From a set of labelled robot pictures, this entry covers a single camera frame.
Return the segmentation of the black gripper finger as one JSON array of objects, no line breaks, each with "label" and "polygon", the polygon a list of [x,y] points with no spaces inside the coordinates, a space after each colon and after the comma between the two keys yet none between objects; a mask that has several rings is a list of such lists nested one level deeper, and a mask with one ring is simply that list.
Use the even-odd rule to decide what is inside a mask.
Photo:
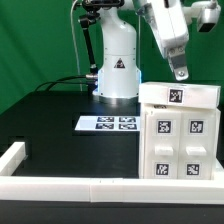
[{"label": "black gripper finger", "polygon": [[189,77],[185,48],[183,46],[168,48],[167,59],[177,81],[183,81]]}]

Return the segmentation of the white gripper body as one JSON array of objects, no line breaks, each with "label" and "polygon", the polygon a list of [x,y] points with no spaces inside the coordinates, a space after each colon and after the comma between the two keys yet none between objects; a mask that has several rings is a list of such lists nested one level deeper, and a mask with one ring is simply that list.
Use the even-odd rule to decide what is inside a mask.
[{"label": "white gripper body", "polygon": [[189,34],[180,0],[145,0],[143,6],[143,16],[164,58],[171,49],[186,46]]}]

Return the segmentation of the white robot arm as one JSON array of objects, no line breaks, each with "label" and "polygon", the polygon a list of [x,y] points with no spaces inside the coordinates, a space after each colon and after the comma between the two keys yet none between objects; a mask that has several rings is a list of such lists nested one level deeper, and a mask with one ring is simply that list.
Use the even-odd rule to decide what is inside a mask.
[{"label": "white robot arm", "polygon": [[[120,9],[133,10],[145,19],[175,79],[187,79],[185,46],[189,34],[180,0],[124,0]],[[119,18],[118,10],[117,6],[100,10],[103,66],[93,96],[105,103],[127,104],[137,100],[141,71],[136,65],[136,30]]]}]

